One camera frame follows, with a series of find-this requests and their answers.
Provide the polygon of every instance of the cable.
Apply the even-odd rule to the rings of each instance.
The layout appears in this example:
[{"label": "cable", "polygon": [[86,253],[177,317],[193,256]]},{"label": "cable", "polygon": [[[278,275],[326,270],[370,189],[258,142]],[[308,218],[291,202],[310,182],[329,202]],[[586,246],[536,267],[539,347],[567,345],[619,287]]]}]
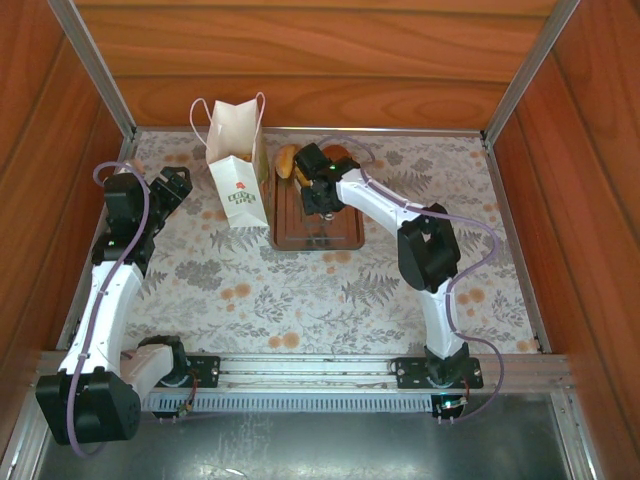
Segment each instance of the cable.
[{"label": "cable", "polygon": [[469,387],[469,382],[467,382],[467,378],[463,377],[462,381],[464,382],[464,398],[469,401],[469,397],[471,396],[471,388]]},{"label": "cable", "polygon": [[193,379],[193,385],[191,385],[191,392],[189,392],[189,396],[187,397],[185,402],[180,405],[176,412],[178,417],[184,417],[185,415],[191,413],[191,411],[193,410],[193,402],[196,399],[196,393],[198,392],[198,376],[196,375],[196,371],[191,370],[189,372],[189,375],[191,375],[191,378]]},{"label": "cable", "polygon": [[185,415],[182,417],[178,417],[177,415],[174,415],[173,417],[169,417],[169,418],[154,417],[154,418],[142,419],[141,423],[158,423],[160,425],[171,425],[171,424],[180,423],[180,422],[188,422],[191,420],[204,420],[206,418],[218,418],[218,417],[229,416],[229,415],[233,415],[233,412],[211,412],[211,413],[193,412],[191,413],[191,415]]},{"label": "cable", "polygon": [[129,253],[131,253],[131,250],[133,250],[133,248],[136,246],[136,244],[142,237],[145,226],[147,225],[147,220],[149,218],[149,203],[150,203],[149,187],[144,181],[143,176],[140,173],[138,173],[132,166],[127,165],[126,163],[104,162],[98,165],[93,171],[93,180],[101,187],[104,187],[104,183],[100,180],[100,178],[98,177],[98,174],[104,168],[107,168],[107,167],[123,168],[129,171],[130,173],[132,173],[136,177],[136,179],[142,186],[142,192],[144,197],[144,207],[142,211],[142,219],[140,220],[140,226],[138,227],[136,234],[131,239],[131,242],[129,242],[129,245],[127,245],[127,248],[124,249],[124,251],[122,252],[122,255],[120,255],[116,263],[113,264],[113,267],[111,267],[111,270],[109,270],[109,273],[104,279],[104,282],[100,286],[100,290],[98,291],[96,300],[94,301],[93,307],[91,308],[91,315],[89,316],[89,324],[87,325],[87,334],[85,335],[84,343],[82,344],[82,350],[78,355],[78,363],[76,365],[75,371],[73,372],[73,377],[71,378],[71,386],[69,387],[69,397],[67,398],[67,434],[69,435],[69,443],[71,444],[71,448],[73,449],[75,454],[81,458],[90,458],[93,455],[97,455],[102,451],[102,449],[106,445],[105,443],[102,443],[93,452],[85,452],[84,450],[82,450],[82,448],[80,448],[80,444],[78,443],[78,438],[76,436],[75,425],[74,425],[74,408],[75,408],[75,402],[76,402],[76,393],[78,390],[78,381],[80,380],[80,374],[82,372],[82,368],[84,367],[84,362],[88,358],[89,347],[91,346],[91,339],[93,337],[93,331],[96,326],[98,311],[100,310],[100,303],[102,302],[102,298],[107,292],[107,289],[109,288],[109,284],[111,283],[111,280],[113,280],[113,277],[115,276],[116,272],[118,271],[120,266],[124,263]]},{"label": "cable", "polygon": [[369,147],[369,145],[367,145],[366,143],[363,143],[359,140],[356,140],[353,137],[349,137],[348,135],[329,135],[328,137],[324,137],[322,138],[320,141],[316,142],[316,145],[318,145],[318,148],[320,148],[320,146],[322,146],[324,143],[327,143],[329,140],[347,140],[351,143],[353,143],[354,145],[359,146],[360,148],[362,148],[365,152],[367,152],[369,154],[369,156],[371,157],[371,161],[375,161],[376,156],[373,154],[373,151],[371,150],[371,147]]},{"label": "cable", "polygon": [[479,408],[475,409],[473,412],[468,413],[467,415],[463,416],[463,417],[459,417],[455,423],[459,423],[463,420],[469,419],[471,417],[473,417],[474,415],[477,415],[478,413],[482,412],[484,409],[486,409],[491,402],[493,402],[495,400],[495,398],[498,396],[498,393],[500,392],[500,389],[502,388],[502,383],[504,382],[504,359],[502,357],[502,354],[500,353],[500,351],[498,350],[498,348],[491,343],[489,340],[485,340],[484,338],[478,338],[478,337],[471,337],[469,335],[465,335],[464,333],[460,333],[458,331],[458,328],[456,327],[456,325],[453,323],[453,317],[451,315],[451,297],[453,296],[453,287],[456,286],[456,284],[458,282],[460,282],[460,280],[462,280],[463,278],[465,278],[466,276],[468,276],[469,274],[475,272],[478,268],[480,268],[483,265],[488,264],[489,262],[491,262],[496,255],[498,254],[498,248],[500,246],[500,239],[498,238],[498,235],[496,234],[496,232],[493,231],[492,228],[490,228],[488,225],[485,225],[482,222],[479,222],[477,220],[473,220],[471,218],[466,218],[466,217],[460,217],[458,215],[449,215],[449,214],[445,214],[445,213],[438,213],[438,212],[432,212],[430,210],[425,210],[423,208],[418,208],[418,207],[413,207],[411,205],[407,205],[405,203],[402,203],[401,201],[399,201],[398,198],[396,198],[394,195],[390,195],[389,193],[387,193],[386,191],[384,191],[383,189],[381,189],[380,187],[378,187],[375,183],[371,183],[371,177],[369,177],[369,175],[367,175],[367,172],[364,171],[364,169],[360,169],[360,173],[362,174],[362,178],[364,179],[364,181],[366,182],[367,186],[369,188],[371,188],[374,192],[378,193],[379,195],[383,196],[384,198],[386,198],[387,200],[395,203],[396,205],[410,211],[413,213],[418,213],[420,215],[425,215],[427,217],[433,217],[433,218],[441,218],[444,220],[453,220],[453,221],[457,221],[457,222],[462,222],[462,223],[466,223],[468,225],[472,225],[474,227],[480,228],[482,230],[484,230],[485,232],[487,232],[492,239],[492,246],[491,246],[491,251],[489,252],[489,254],[484,257],[483,259],[481,259],[479,262],[474,263],[473,265],[471,265],[470,267],[466,268],[465,270],[463,270],[462,272],[460,272],[458,275],[456,275],[453,280],[451,280],[451,282],[449,282],[449,285],[447,286],[447,289],[445,291],[445,308],[446,308],[446,313],[447,313],[447,322],[449,323],[449,328],[451,329],[451,331],[458,336],[458,338],[461,338],[462,340],[466,341],[466,342],[477,342],[477,343],[482,343],[483,345],[487,345],[489,348],[491,348],[494,353],[496,354],[496,357],[498,358],[498,363],[500,364],[500,376],[498,378],[498,383],[496,384],[496,388],[493,391],[493,393],[491,394],[491,396],[489,397],[489,399],[483,404],[481,405]]}]

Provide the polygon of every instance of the metal frame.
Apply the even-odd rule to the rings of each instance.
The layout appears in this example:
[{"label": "metal frame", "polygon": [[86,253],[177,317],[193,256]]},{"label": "metal frame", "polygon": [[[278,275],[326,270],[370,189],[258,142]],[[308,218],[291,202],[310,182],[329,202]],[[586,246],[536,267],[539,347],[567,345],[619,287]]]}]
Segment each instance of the metal frame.
[{"label": "metal frame", "polygon": [[520,98],[524,95],[540,65],[542,65],[579,3],[580,0],[559,0],[556,4],[538,35],[533,48],[529,50],[527,57],[513,77],[496,111],[493,112],[491,120],[489,120],[489,125],[485,131],[485,140],[488,145],[493,146],[498,139],[502,128],[507,123],[511,113],[515,110]]},{"label": "metal frame", "polygon": [[[65,355],[66,352],[44,352],[37,374],[55,373]],[[493,355],[478,357],[487,384],[478,393],[487,394],[495,386],[499,366]],[[442,391],[397,390],[389,364],[392,358],[392,355],[222,355],[219,387],[199,390],[203,401],[198,411],[211,411],[207,410],[207,405],[227,405],[227,411],[255,411],[251,402],[255,406],[259,404],[256,400],[270,395],[280,399],[279,403],[271,404],[273,411],[290,410],[290,404],[285,403],[288,398],[307,405],[311,400],[324,398],[325,407],[329,406],[320,406],[317,410],[427,412],[430,405],[428,395]],[[566,357],[506,355],[505,365],[507,376],[503,393],[550,394],[567,470],[572,477],[601,478],[595,456],[586,448],[589,438],[585,435],[586,429],[574,399]],[[175,403],[186,393],[184,389],[155,389],[143,405],[149,409],[161,402]],[[327,403],[327,398],[347,399],[351,403],[336,405]],[[48,426],[31,388],[0,465],[0,479],[33,478],[49,437]]]},{"label": "metal frame", "polygon": [[529,323],[531,323],[531,328],[538,339],[542,352],[551,353],[551,343],[549,342],[549,337],[545,330],[544,322],[542,321],[542,315],[540,314],[540,307],[538,306],[533,285],[531,284],[531,277],[529,276],[527,263],[524,260],[522,246],[520,244],[520,239],[518,238],[518,231],[516,230],[515,223],[513,222],[513,215],[511,214],[507,193],[505,192],[504,184],[502,183],[502,176],[500,175],[496,155],[490,144],[485,142],[484,147],[486,151],[489,175],[491,176],[493,190],[496,194],[496,199],[498,200],[498,206],[500,207],[502,223],[504,224],[507,240],[509,241],[511,256],[516,267],[516,275],[518,275],[520,290],[522,290],[522,296],[527,308],[527,315],[529,316]]},{"label": "metal frame", "polygon": [[[207,133],[209,127],[196,127],[198,132]],[[143,132],[191,132],[191,127],[138,127],[136,133]],[[336,128],[336,127],[263,127],[263,133],[301,133],[315,135],[368,135],[403,137],[469,137],[482,138],[479,130],[435,129],[435,128]]]},{"label": "metal frame", "polygon": [[576,396],[553,392],[551,403],[571,477],[604,478],[597,457],[587,447],[590,438],[585,434],[584,419]]},{"label": "metal frame", "polygon": [[73,0],[49,0],[49,5],[111,112],[118,128],[126,139],[132,139],[136,123],[84,20],[82,20],[75,2]]}]

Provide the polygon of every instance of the bread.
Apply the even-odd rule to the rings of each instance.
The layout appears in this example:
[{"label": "bread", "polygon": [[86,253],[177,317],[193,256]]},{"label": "bread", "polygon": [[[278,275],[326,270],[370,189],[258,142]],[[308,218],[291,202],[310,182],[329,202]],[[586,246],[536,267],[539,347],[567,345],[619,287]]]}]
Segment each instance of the bread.
[{"label": "bread", "polygon": [[301,187],[310,187],[311,186],[311,182],[309,180],[307,180],[307,177],[305,177],[302,172],[300,171],[300,169],[298,167],[294,168],[294,172],[296,174],[296,180],[298,181],[298,183],[300,184]]},{"label": "bread", "polygon": [[344,157],[351,157],[349,150],[342,145],[328,145],[322,149],[322,153],[332,162],[337,162]]},{"label": "bread", "polygon": [[276,153],[276,172],[280,178],[287,179],[293,171],[293,156],[300,149],[299,145],[285,145]]}]

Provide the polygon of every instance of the table surface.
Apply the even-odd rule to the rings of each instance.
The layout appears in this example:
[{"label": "table surface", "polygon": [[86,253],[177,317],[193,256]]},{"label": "table surface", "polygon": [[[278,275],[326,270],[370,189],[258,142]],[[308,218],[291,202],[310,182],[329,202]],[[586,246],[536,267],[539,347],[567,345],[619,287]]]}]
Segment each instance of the table surface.
[{"label": "table surface", "polygon": [[[287,143],[321,137],[267,134],[272,157]],[[417,202],[489,224],[502,239],[491,265],[456,287],[459,327],[504,353],[535,353],[535,342],[480,139],[360,136],[376,155],[341,140],[363,168]],[[422,354],[425,327],[415,291],[397,268],[394,238],[365,218],[357,251],[278,252],[263,228],[229,228],[192,133],[144,132],[136,157],[148,180],[187,166],[194,190],[156,238],[127,324],[125,348],[177,334],[187,351],[213,353]],[[460,269],[490,248],[481,230],[454,224]],[[472,352],[489,353],[482,345]]]}]

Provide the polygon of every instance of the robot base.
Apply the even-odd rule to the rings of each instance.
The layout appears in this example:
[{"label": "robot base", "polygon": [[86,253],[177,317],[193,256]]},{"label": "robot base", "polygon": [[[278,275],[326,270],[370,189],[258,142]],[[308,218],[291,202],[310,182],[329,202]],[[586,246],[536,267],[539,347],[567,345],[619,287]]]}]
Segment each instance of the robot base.
[{"label": "robot base", "polygon": [[480,361],[469,357],[465,342],[454,355],[444,360],[425,347],[426,357],[396,358],[395,374],[399,389],[452,388],[478,389],[484,386]]}]

